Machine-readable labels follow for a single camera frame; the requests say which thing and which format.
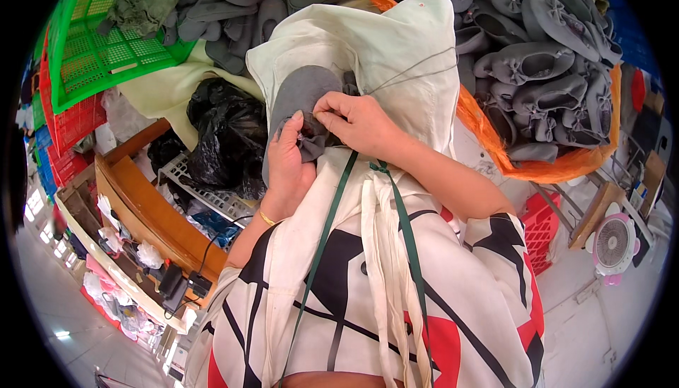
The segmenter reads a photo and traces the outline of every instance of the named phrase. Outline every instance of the orange sack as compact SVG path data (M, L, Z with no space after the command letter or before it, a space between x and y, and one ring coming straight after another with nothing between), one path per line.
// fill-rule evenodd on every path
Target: orange sack
M370 0L382 12L396 5L394 0ZM514 167L505 153L505 145L490 121L481 111L472 95L460 85L460 98L456 116L464 126L476 135L479 145L485 149L498 166L500 172L513 179L532 180L536 183L559 183L571 180L584 174L593 172L614 153L618 147L620 136L620 65L616 65L610 71L613 83L610 86L611 99L613 100L613 114L610 121L610 145L597 147L593 150L584 148L569 152L560 156L555 163L543 163L539 161L524 161L520 169Z

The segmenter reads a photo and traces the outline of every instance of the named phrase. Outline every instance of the gold bracelet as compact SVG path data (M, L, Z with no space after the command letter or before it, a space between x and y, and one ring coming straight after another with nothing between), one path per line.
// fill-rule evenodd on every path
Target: gold bracelet
M271 220L270 218L268 218L268 217L266 216L266 214L264 214L264 213L261 211L261 209L259 209L259 215L261 216L262 220L264 220L269 226L273 226L273 225L276 224L276 222L273 221L273 220Z

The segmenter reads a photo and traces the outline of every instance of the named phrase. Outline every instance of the light yellow cloth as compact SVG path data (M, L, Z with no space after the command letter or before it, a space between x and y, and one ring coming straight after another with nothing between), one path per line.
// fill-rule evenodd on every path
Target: light yellow cloth
M264 101L261 90L253 80L234 76L213 65L213 61L205 54L205 40L196 43L183 64L134 78L121 83L118 88L144 117L165 117L184 145L193 150L198 144L198 131L191 125L186 107L199 83L215 77L221 77Z

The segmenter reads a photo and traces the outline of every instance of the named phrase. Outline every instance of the green ribbon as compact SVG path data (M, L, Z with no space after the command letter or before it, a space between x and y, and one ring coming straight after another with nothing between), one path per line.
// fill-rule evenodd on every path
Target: green ribbon
M340 199L342 198L342 194L344 193L344 188L346 187L346 182L349 179L349 175L351 174L351 170L354 167L354 163L356 163L356 157L359 155L358 152L352 151L351 156L349 157L349 161L347 161L346 166L344 167L344 172L342 173L342 177L339 179L339 185L337 185L337 190L335 191L335 197L333 197L333 202L330 205L330 210L328 211L328 217L325 220L325 225L323 226L323 231L320 234L320 240L318 242L318 249L316 250L316 254L314 255L314 259L311 263L311 268L309 270L309 278L306 283L306 288L304 288L304 296L302 297L301 300L301 305L300 305L300 313L297 315L297 321L295 322L295 330L293 330L293 338L292 341L290 341L290 350L288 350L288 357L285 359L285 367L283 368L283 374L280 376L280 379L278 380L278 388L283 388L283 378L285 377L285 370L288 368L288 362L290 360L290 354L292 353L293 350L293 344L295 342L295 335L297 335L297 329L300 326L300 320L302 313L304 313L304 308L306 306L306 300L309 297L309 291L311 290L311 285L314 281L314 278L316 277L316 272L318 270L318 264L320 263L320 257L323 255L323 251L325 250L325 244L327 243L328 236L330 235L330 229L332 227L333 221L335 220L335 215L337 214L337 208L340 205ZM403 205L403 198L401 197L401 194L399 193L399 189L396 188L396 183L394 182L394 179L391 177L391 173L389 173L389 170L386 168L386 163L384 161L378 160L379 164L381 167L378 167L374 163L370 163L370 168L376 172L381 172L385 173L386 175L389 176L389 180L391 180L391 186L394 189L394 198L396 200L396 210L399 213L399 220L401 222L401 227L403 231L403 239L405 241L405 248L408 254L408 260L410 261L410 273L412 275L413 281L415 282L415 287L417 288L418 291L418 298L420 300L420 308L422 309L422 318L424 320L424 327L427 332L427 338L430 340L429 337L429 324L427 323L427 318L426 318L426 304L424 301L424 280L422 279L422 270L420 269L420 258L418 256L418 251L415 246L415 237L413 236L413 229L410 226L410 219L408 218L408 213L405 211L405 206ZM429 365L431 366L431 349L429 348L429 345L427 346L427 355L429 356ZM431 372L431 386L434 386L434 372L433 372L433 366L431 366L432 372Z

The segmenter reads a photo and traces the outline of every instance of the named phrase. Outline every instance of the hand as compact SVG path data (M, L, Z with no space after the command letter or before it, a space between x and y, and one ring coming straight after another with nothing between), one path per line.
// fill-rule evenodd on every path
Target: hand
M408 138L372 96L328 92L316 103L314 117L346 146L390 163Z
M304 124L301 111L283 126L269 144L269 189L261 201L261 211L279 222L295 213L316 180L314 163L301 163L297 136Z

